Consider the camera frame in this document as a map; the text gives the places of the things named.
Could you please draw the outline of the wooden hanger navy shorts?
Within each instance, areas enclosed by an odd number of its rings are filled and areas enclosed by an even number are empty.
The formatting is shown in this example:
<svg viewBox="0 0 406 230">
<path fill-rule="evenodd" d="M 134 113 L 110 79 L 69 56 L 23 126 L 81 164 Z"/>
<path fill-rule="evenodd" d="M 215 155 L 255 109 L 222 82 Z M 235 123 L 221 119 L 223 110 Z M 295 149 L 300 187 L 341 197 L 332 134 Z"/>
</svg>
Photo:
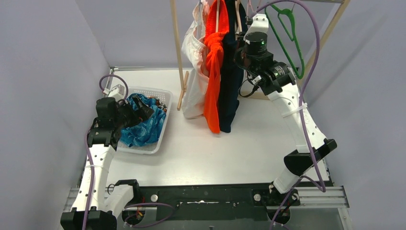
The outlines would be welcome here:
<svg viewBox="0 0 406 230">
<path fill-rule="evenodd" d="M 235 0 L 235 10 L 236 10 L 236 20 L 237 20 L 236 35 L 238 35 L 240 32 L 242 32 L 242 23 L 241 23 L 240 11 L 239 11 L 240 4 L 241 4 L 241 0 Z"/>
</svg>

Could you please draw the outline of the white plastic basket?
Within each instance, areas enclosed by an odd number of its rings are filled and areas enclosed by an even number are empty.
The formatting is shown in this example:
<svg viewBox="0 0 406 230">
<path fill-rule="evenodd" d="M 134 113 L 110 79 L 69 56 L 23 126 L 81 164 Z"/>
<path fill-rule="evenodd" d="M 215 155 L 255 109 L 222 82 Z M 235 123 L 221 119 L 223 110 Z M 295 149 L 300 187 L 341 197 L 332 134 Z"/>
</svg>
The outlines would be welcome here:
<svg viewBox="0 0 406 230">
<path fill-rule="evenodd" d="M 163 140 L 173 94 L 167 90 L 146 87 L 130 87 L 129 93 L 126 100 L 134 109 L 137 105 L 132 96 L 138 96 L 154 112 L 147 121 L 122 129 L 117 149 L 132 154 L 154 154 Z"/>
</svg>

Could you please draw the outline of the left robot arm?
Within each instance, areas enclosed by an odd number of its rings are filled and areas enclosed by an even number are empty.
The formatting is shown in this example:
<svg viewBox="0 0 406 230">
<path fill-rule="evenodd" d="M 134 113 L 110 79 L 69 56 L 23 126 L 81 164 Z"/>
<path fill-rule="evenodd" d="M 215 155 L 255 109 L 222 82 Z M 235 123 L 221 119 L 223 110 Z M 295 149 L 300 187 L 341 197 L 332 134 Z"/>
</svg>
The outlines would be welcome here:
<svg viewBox="0 0 406 230">
<path fill-rule="evenodd" d="M 121 131 L 147 121 L 154 110 L 137 96 L 136 107 L 113 97 L 96 102 L 97 116 L 86 135 L 87 161 L 79 192 L 69 212 L 61 215 L 65 230 L 115 230 L 117 220 L 129 203 L 137 204 L 142 197 L 137 180 L 122 180 L 105 197 L 111 162 L 116 154 Z"/>
</svg>

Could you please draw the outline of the camouflage orange black shorts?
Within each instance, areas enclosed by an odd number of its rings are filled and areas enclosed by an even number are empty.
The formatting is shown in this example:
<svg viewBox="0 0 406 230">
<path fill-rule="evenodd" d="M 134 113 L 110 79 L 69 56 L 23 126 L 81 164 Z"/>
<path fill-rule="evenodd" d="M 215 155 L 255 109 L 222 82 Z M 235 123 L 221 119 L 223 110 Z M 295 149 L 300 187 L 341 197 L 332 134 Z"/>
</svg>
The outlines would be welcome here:
<svg viewBox="0 0 406 230">
<path fill-rule="evenodd" d="M 163 103 L 159 98 L 157 97 L 149 97 L 149 99 L 151 100 L 151 102 L 154 103 L 154 105 L 156 105 L 159 109 L 161 109 L 163 112 L 167 112 L 167 106 L 165 103 Z"/>
</svg>

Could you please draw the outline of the green hanger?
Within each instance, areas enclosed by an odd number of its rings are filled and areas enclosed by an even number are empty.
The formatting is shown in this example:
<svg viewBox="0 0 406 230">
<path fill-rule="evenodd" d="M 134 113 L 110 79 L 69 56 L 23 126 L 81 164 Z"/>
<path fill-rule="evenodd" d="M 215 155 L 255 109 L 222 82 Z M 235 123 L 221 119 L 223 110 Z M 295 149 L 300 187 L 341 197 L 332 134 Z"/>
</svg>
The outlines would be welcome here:
<svg viewBox="0 0 406 230">
<path fill-rule="evenodd" d="M 298 55 L 299 61 L 300 61 L 300 67 L 297 67 L 295 65 L 295 63 L 293 62 L 293 59 L 290 57 L 288 50 L 284 46 L 283 41 L 281 40 L 275 26 L 273 25 L 273 23 L 271 21 L 271 18 L 267 12 L 267 8 L 265 8 L 264 12 L 268 19 L 269 26 L 271 27 L 271 30 L 274 33 L 277 42 L 279 43 L 285 57 L 287 58 L 291 68 L 293 69 L 293 72 L 294 72 L 296 78 L 300 80 L 303 78 L 304 73 L 305 73 L 305 71 L 304 71 L 305 63 L 304 63 L 301 47 L 299 45 L 299 41 L 298 41 L 298 38 L 296 35 L 296 29 L 295 29 L 296 23 L 295 23 L 295 16 L 293 14 L 293 8 L 281 9 L 281 8 L 277 7 L 275 4 L 271 5 L 271 7 L 277 13 L 277 18 L 278 18 L 282 28 L 284 29 L 286 35 L 288 36 L 290 42 L 294 43 L 294 45 L 295 45 L 296 52 L 297 52 L 297 55 Z"/>
</svg>

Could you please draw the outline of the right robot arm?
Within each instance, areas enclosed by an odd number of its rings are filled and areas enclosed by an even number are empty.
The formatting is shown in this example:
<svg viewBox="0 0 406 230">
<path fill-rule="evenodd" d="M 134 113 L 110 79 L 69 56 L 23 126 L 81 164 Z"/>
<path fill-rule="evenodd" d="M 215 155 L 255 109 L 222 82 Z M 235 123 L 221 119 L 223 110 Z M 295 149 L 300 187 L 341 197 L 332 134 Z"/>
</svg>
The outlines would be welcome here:
<svg viewBox="0 0 406 230">
<path fill-rule="evenodd" d="M 337 148 L 317 127 L 307 105 L 300 101 L 299 88 L 293 70 L 273 59 L 267 50 L 268 36 L 264 32 L 241 32 L 234 55 L 236 65 L 247 72 L 247 80 L 261 89 L 287 124 L 295 150 L 283 159 L 285 168 L 271 183 L 270 200 L 280 205 L 288 199 L 288 191 L 319 161 Z"/>
</svg>

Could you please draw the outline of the blue patterned shorts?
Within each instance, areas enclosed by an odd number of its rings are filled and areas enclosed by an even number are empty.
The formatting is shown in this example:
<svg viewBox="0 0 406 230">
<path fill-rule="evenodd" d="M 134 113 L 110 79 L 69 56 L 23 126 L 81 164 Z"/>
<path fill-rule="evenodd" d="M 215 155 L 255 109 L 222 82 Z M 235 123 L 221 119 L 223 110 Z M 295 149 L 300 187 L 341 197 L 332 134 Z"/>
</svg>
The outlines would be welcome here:
<svg viewBox="0 0 406 230">
<path fill-rule="evenodd" d="M 134 103 L 132 96 L 137 95 L 144 104 L 154 110 L 154 114 L 145 122 L 141 122 L 136 126 L 123 128 L 121 130 L 120 141 L 128 147 L 142 147 L 149 144 L 158 142 L 163 124 L 166 119 L 167 113 L 159 109 L 149 97 L 141 93 L 133 93 L 127 101 L 131 104 L 133 109 L 137 109 L 137 105 Z"/>
</svg>

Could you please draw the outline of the pink hanger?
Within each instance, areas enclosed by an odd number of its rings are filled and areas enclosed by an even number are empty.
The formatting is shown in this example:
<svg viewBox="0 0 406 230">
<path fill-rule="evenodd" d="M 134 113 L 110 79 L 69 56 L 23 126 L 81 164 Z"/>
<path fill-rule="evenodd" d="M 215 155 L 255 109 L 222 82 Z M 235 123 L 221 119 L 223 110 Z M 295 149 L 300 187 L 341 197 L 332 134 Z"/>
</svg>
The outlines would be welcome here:
<svg viewBox="0 0 406 230">
<path fill-rule="evenodd" d="M 257 13 L 258 9 L 264 3 L 264 0 L 247 0 L 247 10 L 249 15 Z"/>
</svg>

